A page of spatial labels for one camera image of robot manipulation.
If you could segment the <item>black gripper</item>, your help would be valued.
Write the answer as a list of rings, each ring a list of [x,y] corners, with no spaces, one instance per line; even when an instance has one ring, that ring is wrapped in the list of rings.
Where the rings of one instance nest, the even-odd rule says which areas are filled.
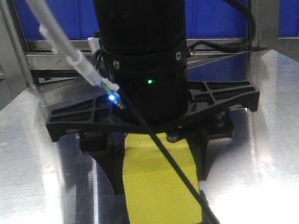
[[[198,126],[187,136],[197,178],[204,181],[215,159],[234,137],[234,123],[227,110],[240,107],[256,111],[260,92],[249,81],[189,81],[188,92],[188,107],[182,115],[176,116],[174,109],[169,109],[167,120],[148,123],[156,133]],[[100,95],[53,110],[46,123],[53,142],[79,132],[81,151],[94,158],[115,195],[125,192],[122,179],[125,133],[145,133],[136,120],[122,119],[121,111],[107,95]]]

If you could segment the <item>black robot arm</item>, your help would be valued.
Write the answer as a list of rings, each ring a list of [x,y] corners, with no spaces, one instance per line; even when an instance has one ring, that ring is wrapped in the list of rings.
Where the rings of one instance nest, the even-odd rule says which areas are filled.
[[[242,3],[224,1],[253,21]],[[77,133],[82,150],[98,158],[113,133],[164,133],[169,142],[188,141],[204,180],[208,141],[233,132],[230,108],[258,108],[260,94],[250,82],[188,80],[193,47],[186,44],[185,0],[93,0],[100,38],[95,63],[70,43],[45,0],[26,2],[54,52],[105,90],[51,112],[46,128],[54,142]]]

